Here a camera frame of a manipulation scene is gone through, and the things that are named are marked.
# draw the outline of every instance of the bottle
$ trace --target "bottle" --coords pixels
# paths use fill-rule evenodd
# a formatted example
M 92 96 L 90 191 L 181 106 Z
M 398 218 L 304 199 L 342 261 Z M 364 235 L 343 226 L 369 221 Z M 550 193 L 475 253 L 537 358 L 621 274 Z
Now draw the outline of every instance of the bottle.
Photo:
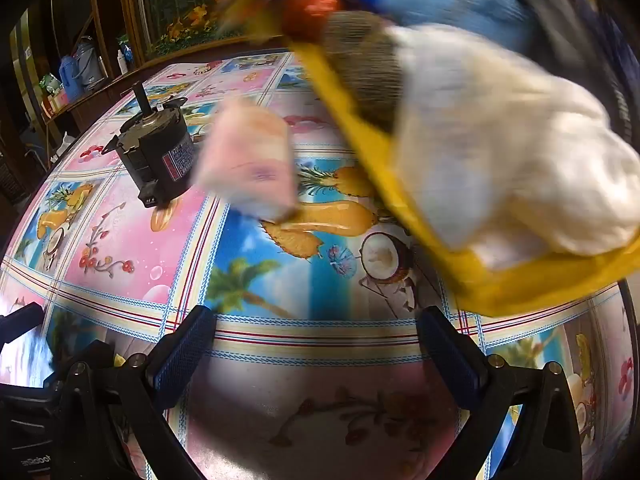
M 125 75 L 129 71 L 129 67 L 127 67 L 127 60 L 124 59 L 124 54 L 121 50 L 118 51 L 118 66 L 120 67 L 120 73 Z

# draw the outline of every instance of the yellow basket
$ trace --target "yellow basket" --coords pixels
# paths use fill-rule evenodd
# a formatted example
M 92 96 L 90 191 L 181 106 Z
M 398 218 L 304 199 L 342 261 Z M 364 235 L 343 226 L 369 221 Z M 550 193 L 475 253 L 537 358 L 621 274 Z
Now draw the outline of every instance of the yellow basket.
M 456 296 L 458 308 L 512 316 L 576 300 L 622 279 L 638 266 L 640 236 L 626 248 L 592 257 L 548 253 L 506 270 L 487 269 L 471 250 L 448 250 L 422 220 L 391 171 L 390 136 L 359 117 L 322 50 L 292 46 L 388 209 L 420 240 Z

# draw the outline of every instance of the metal bolt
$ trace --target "metal bolt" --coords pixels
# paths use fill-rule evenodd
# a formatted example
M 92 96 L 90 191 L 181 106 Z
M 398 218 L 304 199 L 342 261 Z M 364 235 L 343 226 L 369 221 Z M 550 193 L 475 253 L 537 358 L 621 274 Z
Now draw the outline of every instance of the metal bolt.
M 146 361 L 146 355 L 144 354 L 133 354 L 129 359 L 128 363 L 132 368 L 138 368 L 142 366 Z
M 556 363 L 555 361 L 549 361 L 548 365 L 549 371 L 553 375 L 560 375 L 562 373 L 562 366 L 560 363 Z
M 491 354 L 487 358 L 487 360 L 489 361 L 489 364 L 494 368 L 502 368 L 506 364 L 502 356 L 499 356 L 498 354 Z
M 86 365 L 84 363 L 76 363 L 74 364 L 74 367 L 71 368 L 71 373 L 73 375 L 80 375 L 84 373 L 85 370 L 86 370 Z

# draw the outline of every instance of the light blue fabric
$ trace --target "light blue fabric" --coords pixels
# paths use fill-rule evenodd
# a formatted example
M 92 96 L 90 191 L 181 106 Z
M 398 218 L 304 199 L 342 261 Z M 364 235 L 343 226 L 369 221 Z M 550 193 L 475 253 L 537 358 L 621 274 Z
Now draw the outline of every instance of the light blue fabric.
M 533 13 L 518 0 L 378 0 L 377 10 L 399 25 L 452 25 L 524 52 L 535 28 Z

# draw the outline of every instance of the blurred pink object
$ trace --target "blurred pink object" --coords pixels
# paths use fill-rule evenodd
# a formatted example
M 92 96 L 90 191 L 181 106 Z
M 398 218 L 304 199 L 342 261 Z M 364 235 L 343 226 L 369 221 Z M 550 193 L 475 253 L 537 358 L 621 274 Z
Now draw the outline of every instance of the blurred pink object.
M 275 222 L 296 208 L 294 175 L 289 125 L 244 98 L 226 99 L 200 150 L 194 186 Z

